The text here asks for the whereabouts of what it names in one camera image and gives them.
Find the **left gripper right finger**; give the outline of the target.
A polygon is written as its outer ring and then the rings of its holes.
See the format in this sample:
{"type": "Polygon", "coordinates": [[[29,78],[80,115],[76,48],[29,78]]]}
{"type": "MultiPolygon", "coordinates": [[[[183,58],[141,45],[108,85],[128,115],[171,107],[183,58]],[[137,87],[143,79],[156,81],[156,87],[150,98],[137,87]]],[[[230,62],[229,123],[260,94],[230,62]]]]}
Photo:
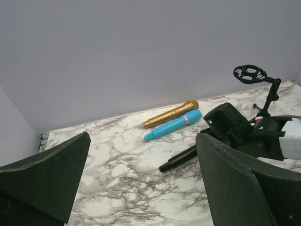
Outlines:
{"type": "Polygon", "coordinates": [[[198,161],[216,226],[298,226],[301,175],[196,136],[198,161]]]}

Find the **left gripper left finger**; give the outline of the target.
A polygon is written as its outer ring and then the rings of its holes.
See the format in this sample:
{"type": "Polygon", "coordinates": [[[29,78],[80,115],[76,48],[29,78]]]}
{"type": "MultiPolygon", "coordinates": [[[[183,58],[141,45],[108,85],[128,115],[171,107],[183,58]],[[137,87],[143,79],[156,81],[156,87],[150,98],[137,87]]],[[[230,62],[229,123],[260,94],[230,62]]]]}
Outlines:
{"type": "Polygon", "coordinates": [[[0,224],[67,224],[90,142],[89,134],[82,132],[53,148],[2,166],[0,224]]]}

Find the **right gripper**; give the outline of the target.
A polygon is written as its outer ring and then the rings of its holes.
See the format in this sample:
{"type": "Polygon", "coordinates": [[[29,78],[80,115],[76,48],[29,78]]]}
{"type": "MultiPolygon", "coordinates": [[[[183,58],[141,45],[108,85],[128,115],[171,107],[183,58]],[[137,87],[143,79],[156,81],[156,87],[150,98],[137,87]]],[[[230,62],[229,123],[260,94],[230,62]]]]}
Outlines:
{"type": "Polygon", "coordinates": [[[291,117],[284,116],[262,118],[247,134],[246,140],[236,149],[254,158],[284,160],[279,139],[285,135],[282,128],[292,120],[291,117]]]}

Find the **black microphone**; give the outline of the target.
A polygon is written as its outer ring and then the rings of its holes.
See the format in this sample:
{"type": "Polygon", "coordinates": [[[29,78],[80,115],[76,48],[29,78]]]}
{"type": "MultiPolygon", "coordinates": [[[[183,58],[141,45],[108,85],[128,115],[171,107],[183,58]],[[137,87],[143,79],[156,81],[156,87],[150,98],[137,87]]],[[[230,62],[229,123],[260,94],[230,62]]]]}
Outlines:
{"type": "Polygon", "coordinates": [[[190,161],[191,159],[197,156],[197,148],[196,145],[182,151],[181,153],[175,155],[171,159],[169,159],[166,163],[159,167],[160,172],[166,172],[168,170],[172,170],[177,168],[178,166],[190,161]]]}

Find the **black tripod microphone stand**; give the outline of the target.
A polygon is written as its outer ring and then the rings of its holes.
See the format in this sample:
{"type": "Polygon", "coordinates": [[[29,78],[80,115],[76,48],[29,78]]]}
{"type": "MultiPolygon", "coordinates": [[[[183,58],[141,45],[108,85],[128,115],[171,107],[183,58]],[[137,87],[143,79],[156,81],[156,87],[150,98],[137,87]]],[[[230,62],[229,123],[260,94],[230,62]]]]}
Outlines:
{"type": "Polygon", "coordinates": [[[277,91],[280,87],[281,79],[269,77],[263,69],[255,65],[238,66],[233,70],[233,75],[240,82],[247,85],[261,82],[271,83],[264,107],[260,108],[257,104],[253,104],[253,108],[256,108],[259,111],[256,115],[257,117],[270,117],[268,108],[272,101],[277,101],[279,99],[277,91]]]}

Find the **blue microphone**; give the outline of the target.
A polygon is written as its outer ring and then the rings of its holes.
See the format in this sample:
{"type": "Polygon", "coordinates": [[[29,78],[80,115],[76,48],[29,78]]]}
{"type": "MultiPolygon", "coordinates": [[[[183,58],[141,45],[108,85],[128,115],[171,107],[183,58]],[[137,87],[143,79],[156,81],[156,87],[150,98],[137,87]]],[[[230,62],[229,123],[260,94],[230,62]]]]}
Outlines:
{"type": "Polygon", "coordinates": [[[160,137],[167,135],[175,130],[178,130],[186,125],[196,123],[197,121],[199,121],[201,119],[201,117],[202,117],[202,113],[199,109],[192,110],[192,111],[186,113],[185,115],[183,115],[175,120],[172,120],[165,125],[162,125],[156,129],[154,129],[152,132],[145,135],[143,139],[145,142],[147,142],[147,141],[150,141],[153,139],[160,138],[160,137]]]}

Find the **gold microphone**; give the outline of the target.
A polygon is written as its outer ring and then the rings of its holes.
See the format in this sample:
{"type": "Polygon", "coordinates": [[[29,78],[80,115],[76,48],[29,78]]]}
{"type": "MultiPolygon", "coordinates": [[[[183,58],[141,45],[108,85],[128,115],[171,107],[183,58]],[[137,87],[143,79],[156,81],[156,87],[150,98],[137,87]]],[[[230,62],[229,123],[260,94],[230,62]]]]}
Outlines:
{"type": "Polygon", "coordinates": [[[191,100],[187,101],[183,105],[174,108],[170,111],[167,111],[165,113],[162,113],[158,116],[155,116],[151,119],[148,119],[143,123],[143,127],[145,129],[152,128],[155,126],[158,126],[164,122],[170,121],[172,119],[178,118],[186,114],[187,112],[190,112],[192,110],[197,110],[199,108],[199,103],[197,100],[191,100]]]}

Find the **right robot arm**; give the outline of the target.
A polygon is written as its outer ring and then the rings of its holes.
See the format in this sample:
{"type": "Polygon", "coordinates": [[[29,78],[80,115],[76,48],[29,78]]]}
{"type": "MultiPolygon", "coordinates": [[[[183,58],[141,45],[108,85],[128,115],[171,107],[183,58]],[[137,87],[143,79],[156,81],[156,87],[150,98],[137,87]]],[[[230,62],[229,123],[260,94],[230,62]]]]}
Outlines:
{"type": "Polygon", "coordinates": [[[288,116],[267,116],[259,121],[247,120],[232,104],[224,103],[204,116],[209,128],[202,133],[218,139],[226,145],[250,155],[282,161],[280,147],[282,128],[293,119],[288,116]]]}

